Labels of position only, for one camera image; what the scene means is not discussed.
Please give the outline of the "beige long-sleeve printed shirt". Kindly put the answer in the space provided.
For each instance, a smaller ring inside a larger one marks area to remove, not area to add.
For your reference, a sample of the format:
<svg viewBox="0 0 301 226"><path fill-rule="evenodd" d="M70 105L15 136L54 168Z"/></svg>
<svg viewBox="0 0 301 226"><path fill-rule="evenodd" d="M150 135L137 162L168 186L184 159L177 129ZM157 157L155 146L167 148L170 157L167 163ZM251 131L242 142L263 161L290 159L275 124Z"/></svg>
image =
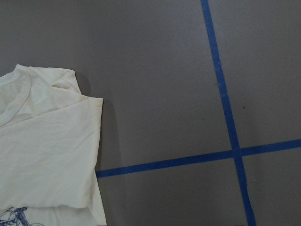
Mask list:
<svg viewBox="0 0 301 226"><path fill-rule="evenodd" d="M95 173L102 106L70 69L17 65L1 77L1 225L107 224Z"/></svg>

